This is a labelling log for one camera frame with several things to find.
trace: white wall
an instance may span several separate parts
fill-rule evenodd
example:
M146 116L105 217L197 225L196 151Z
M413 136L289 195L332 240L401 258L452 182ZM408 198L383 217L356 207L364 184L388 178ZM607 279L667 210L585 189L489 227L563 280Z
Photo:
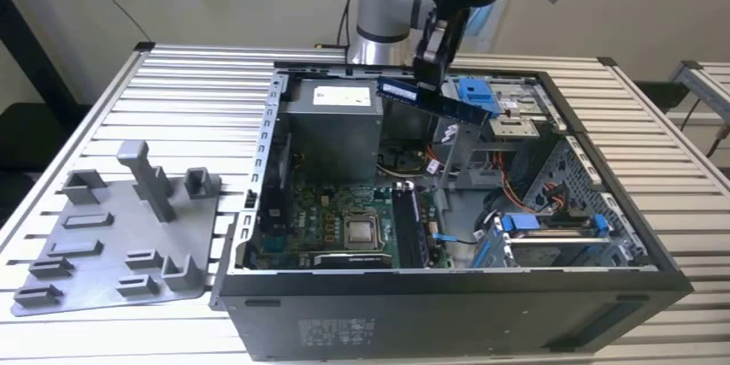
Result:
M633 79L730 62L730 0L511 0L492 52L611 56Z
M110 0L13 0L74 95L92 102L141 34ZM344 0L118 0L153 41L332 43Z
M0 42L0 114L14 103L37 103L41 97Z
M310 46L333 42L344 0L118 0L153 41ZM68 87L89 102L141 39L110 0L14 0ZM612 56L636 79L680 59L730 61L727 0L512 0L492 51Z

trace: gray bracket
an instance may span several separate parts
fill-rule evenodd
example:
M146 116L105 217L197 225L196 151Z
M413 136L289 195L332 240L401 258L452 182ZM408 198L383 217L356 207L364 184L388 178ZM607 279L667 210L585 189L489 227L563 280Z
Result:
M136 180L104 182L96 170L68 175L69 201L14 293L16 316L202 294L220 177L190 168L168 179L146 150L128 141L117 156Z

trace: aluminum table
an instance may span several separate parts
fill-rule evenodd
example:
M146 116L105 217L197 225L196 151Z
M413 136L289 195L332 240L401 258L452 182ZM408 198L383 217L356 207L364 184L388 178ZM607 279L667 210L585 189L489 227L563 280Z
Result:
M156 45L136 51L28 197L0 230L0 359L18 363L244 364L250 359L224 312L196 300L16 318L22 284L65 197L66 172L130 178L114 159L124 139L145 139L168 175L206 167L222 175L208 264L242 207L262 100L274 61L341 62L340 50ZM730 182L604 59L460 55L459 68L544 70L584 123L632 201L695 293L593 356L460 357L357 363L730 363Z

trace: orange wire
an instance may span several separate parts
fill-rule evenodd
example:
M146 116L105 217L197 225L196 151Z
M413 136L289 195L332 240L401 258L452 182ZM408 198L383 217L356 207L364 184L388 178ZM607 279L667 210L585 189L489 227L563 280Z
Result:
M431 144L428 144L428 145L425 146L425 155L427 155L428 157L431 157L431 159L437 160L437 159L435 158L433 150L431 149Z
M504 192L507 199L513 203L513 205L516 205L520 209L523 209L528 213L536 213L536 210L527 207L527 205L524 205L524 203L516 198L516 195L513 194L512 187L509 186L509 182L505 179L504 164L501 162L500 152L497 152L496 158L497 158L499 173L501 174L501 191Z

